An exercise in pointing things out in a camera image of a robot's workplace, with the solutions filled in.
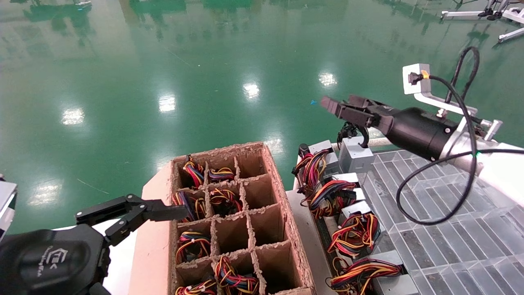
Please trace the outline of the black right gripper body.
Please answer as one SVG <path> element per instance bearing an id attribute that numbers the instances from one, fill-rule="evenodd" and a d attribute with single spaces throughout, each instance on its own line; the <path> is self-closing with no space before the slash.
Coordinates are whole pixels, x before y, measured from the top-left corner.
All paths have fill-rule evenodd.
<path id="1" fill-rule="evenodd" d="M 442 119 L 420 108 L 375 109 L 375 126 L 394 145 L 428 161 L 440 158 L 457 123 Z"/>

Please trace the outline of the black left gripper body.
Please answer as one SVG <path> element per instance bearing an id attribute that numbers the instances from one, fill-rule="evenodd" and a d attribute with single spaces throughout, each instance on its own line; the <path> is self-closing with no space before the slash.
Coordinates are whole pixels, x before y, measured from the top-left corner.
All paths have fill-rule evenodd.
<path id="1" fill-rule="evenodd" d="M 88 295 L 111 261 L 105 237 L 87 225 L 7 235 L 0 259 L 2 295 Z"/>

